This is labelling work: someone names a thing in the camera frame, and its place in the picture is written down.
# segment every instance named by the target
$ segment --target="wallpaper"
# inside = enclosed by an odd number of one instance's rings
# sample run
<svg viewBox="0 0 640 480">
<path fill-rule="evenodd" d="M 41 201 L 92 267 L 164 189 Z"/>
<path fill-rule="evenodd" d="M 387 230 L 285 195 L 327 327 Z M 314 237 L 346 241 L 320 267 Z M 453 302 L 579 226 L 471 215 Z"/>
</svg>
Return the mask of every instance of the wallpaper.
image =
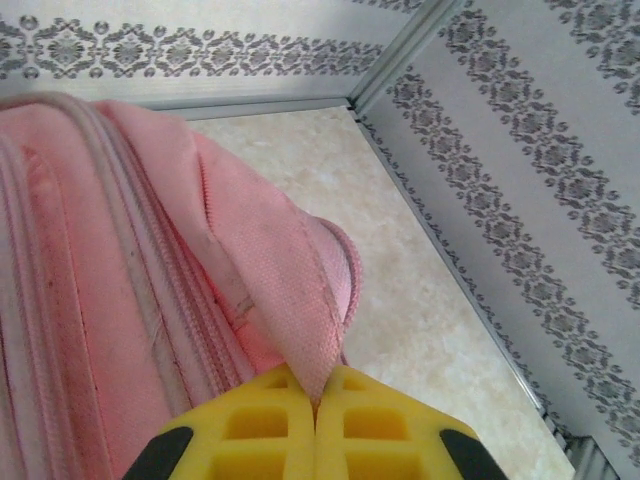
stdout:
<svg viewBox="0 0 640 480">
<path fill-rule="evenodd" d="M 42 2 L 0 8 L 0 93 L 347 95 L 422 0 Z"/>
<path fill-rule="evenodd" d="M 364 122 L 565 435 L 640 476 L 640 1 L 468 1 Z"/>
</svg>

